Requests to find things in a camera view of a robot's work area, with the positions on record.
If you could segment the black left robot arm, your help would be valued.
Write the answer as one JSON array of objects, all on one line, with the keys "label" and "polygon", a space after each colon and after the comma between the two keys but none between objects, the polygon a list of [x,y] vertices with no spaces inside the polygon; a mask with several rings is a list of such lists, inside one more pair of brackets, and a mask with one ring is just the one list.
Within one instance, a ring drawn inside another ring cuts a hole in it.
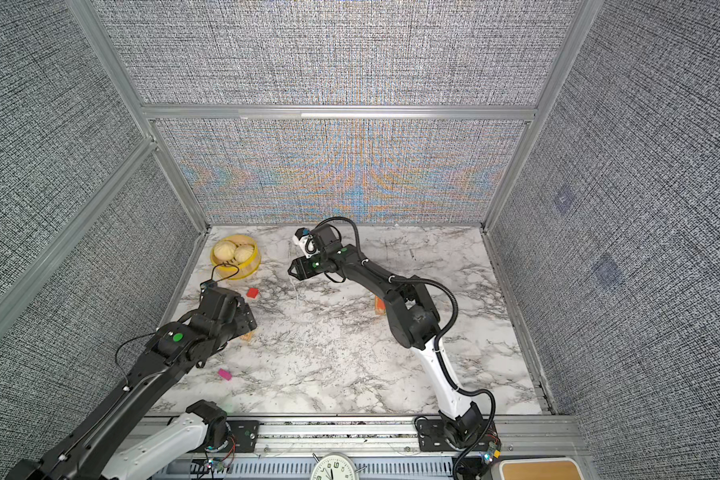
[{"label": "black left robot arm", "polygon": [[133,453],[117,450],[152,406],[193,368],[203,367],[233,339],[257,327],[250,306],[237,295],[205,299],[179,321],[160,327],[146,342],[124,380],[67,437],[39,460],[23,459],[9,479],[148,479],[198,448],[225,447],[227,414],[197,401]]}]

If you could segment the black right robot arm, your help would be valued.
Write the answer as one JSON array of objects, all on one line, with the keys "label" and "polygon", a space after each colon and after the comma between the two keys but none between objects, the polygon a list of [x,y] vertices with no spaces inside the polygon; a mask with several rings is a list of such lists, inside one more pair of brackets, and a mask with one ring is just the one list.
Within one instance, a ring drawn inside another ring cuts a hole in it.
[{"label": "black right robot arm", "polygon": [[478,445],[488,433],[495,405],[483,413],[475,398],[495,398],[485,388],[465,389],[447,356],[443,337],[458,319],[455,295],[434,280],[389,272],[361,257],[352,245],[332,253],[298,257],[288,269],[288,274],[299,281],[331,273],[363,286],[384,302],[394,339],[412,351],[433,386],[447,441],[458,450]]}]

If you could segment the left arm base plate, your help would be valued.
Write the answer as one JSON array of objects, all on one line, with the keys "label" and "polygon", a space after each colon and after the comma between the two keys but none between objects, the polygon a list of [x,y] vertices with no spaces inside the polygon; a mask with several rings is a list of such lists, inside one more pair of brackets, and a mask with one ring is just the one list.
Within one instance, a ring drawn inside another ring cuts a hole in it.
[{"label": "left arm base plate", "polygon": [[215,451],[219,454],[235,450],[236,454],[253,453],[256,449],[261,423],[258,420],[228,418],[226,436]]}]

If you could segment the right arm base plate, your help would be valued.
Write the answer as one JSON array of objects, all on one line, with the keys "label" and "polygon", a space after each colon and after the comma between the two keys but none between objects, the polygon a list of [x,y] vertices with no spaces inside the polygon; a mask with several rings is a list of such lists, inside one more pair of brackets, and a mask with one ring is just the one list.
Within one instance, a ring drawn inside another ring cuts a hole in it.
[{"label": "right arm base plate", "polygon": [[450,438],[445,422],[439,417],[417,416],[413,420],[413,426],[422,452],[456,452],[472,444],[475,444],[475,450],[485,452],[500,450],[502,445],[494,422],[491,422],[486,430],[479,426],[476,433],[468,436],[466,440]]}]

